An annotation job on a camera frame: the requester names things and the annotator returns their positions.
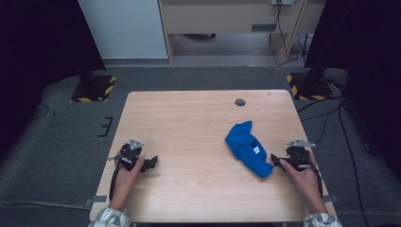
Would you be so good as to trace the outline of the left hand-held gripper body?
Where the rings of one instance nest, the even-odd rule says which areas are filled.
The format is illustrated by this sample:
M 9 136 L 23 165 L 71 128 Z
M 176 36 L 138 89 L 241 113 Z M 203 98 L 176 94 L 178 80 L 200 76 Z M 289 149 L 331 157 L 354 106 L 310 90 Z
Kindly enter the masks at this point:
M 133 138 L 128 143 L 122 146 L 120 150 L 120 164 L 128 171 L 132 171 L 142 151 L 142 142 L 136 141 Z

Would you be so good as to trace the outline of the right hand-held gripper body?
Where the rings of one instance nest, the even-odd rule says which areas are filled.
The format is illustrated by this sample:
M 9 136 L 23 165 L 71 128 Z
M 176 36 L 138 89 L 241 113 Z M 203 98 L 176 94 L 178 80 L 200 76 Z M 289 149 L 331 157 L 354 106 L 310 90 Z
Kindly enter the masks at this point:
M 294 141 L 287 142 L 288 148 L 286 149 L 288 158 L 288 163 L 297 171 L 303 171 L 307 168 L 314 169 L 309 152 L 305 149 L 306 147 L 315 148 L 314 143 L 304 141 L 302 139 L 297 139 Z

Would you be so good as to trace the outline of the blue towel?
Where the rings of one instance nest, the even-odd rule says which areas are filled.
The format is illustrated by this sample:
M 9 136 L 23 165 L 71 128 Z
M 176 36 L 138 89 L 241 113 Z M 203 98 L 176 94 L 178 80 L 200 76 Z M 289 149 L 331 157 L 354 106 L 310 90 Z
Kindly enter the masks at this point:
M 268 153 L 262 144 L 251 134 L 252 126 L 252 121 L 235 124 L 226 136 L 225 142 L 237 160 L 259 178 L 264 179 L 272 173 L 273 166 L 267 162 Z

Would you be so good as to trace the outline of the person's right hand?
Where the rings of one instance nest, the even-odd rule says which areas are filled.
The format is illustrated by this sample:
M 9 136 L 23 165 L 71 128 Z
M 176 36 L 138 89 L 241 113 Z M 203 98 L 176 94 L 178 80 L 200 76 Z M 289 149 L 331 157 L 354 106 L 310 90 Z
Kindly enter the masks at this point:
M 281 160 L 280 164 L 289 174 L 307 202 L 317 203 L 322 201 L 317 176 L 311 168 L 297 171 L 285 160 Z

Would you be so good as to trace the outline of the person's left hand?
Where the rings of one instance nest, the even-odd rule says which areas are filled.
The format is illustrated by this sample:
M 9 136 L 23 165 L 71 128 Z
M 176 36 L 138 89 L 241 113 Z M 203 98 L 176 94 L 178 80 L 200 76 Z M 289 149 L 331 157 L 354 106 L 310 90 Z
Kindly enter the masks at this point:
M 136 182 L 136 179 L 140 173 L 140 170 L 144 162 L 145 162 L 145 157 L 140 156 L 131 171 L 128 171 L 124 167 L 121 167 L 118 170 L 114 182 L 114 190 L 113 190 L 114 200 L 116 200 L 117 198 L 124 199 L 129 195 L 134 183 Z

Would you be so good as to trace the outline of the black stand base yellow stripes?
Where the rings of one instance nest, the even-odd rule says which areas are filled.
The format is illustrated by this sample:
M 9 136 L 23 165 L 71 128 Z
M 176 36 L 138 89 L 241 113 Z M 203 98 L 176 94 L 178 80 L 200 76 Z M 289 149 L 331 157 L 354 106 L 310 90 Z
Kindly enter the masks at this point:
M 286 79 L 296 100 L 323 100 L 333 96 L 326 81 L 312 78 L 308 73 L 290 73 Z
M 71 95 L 71 101 L 105 101 L 108 99 L 115 81 L 116 77 L 114 76 L 94 76 L 94 81 L 90 84 L 85 84 L 81 80 Z

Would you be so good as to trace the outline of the white cabinet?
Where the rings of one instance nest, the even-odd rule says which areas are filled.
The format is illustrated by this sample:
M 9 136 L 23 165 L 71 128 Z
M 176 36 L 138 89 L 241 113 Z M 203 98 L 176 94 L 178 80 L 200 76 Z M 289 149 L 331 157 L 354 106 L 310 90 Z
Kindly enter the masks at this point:
M 78 0 L 103 59 L 166 59 L 158 0 Z

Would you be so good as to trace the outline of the black curtain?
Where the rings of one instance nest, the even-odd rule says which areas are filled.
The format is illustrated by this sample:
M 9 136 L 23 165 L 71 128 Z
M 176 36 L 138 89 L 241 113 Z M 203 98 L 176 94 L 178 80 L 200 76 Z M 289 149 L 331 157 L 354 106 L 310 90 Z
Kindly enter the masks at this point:
M 104 68 L 78 0 L 0 0 L 0 163 L 46 86 Z
M 348 73 L 345 98 L 371 150 L 401 180 L 401 0 L 326 0 L 308 75 Z

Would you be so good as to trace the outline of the light wooden desk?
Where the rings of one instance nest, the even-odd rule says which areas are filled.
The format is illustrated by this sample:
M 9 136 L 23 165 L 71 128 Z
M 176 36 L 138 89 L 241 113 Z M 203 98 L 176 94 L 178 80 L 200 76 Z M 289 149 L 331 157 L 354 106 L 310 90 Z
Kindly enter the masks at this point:
M 315 31 L 326 0 L 295 0 L 273 6 L 271 0 L 158 0 L 167 54 L 174 53 L 179 34 L 251 33 L 269 31 L 280 62 L 301 34 Z

